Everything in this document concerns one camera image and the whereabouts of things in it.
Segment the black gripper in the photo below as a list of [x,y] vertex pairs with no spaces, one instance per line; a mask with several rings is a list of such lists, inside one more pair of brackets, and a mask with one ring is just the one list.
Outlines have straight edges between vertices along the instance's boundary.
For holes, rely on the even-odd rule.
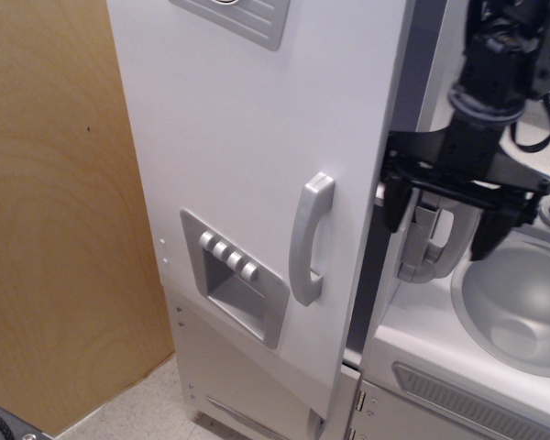
[[386,227],[397,231],[414,188],[483,210],[471,261],[486,258],[514,227],[532,224],[550,180],[510,157],[502,134],[457,116],[432,132],[391,131],[381,169]]

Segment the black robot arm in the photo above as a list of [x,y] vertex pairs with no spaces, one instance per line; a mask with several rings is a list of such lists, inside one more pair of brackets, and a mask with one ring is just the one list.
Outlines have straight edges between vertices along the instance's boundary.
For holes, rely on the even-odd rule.
[[500,144],[528,101],[550,116],[550,1],[470,2],[464,55],[448,93],[449,124],[391,132],[381,169],[388,229],[400,225],[414,189],[452,211],[457,242],[433,248],[434,262],[457,263],[465,253],[484,259],[512,229],[532,223],[550,194],[550,181]]

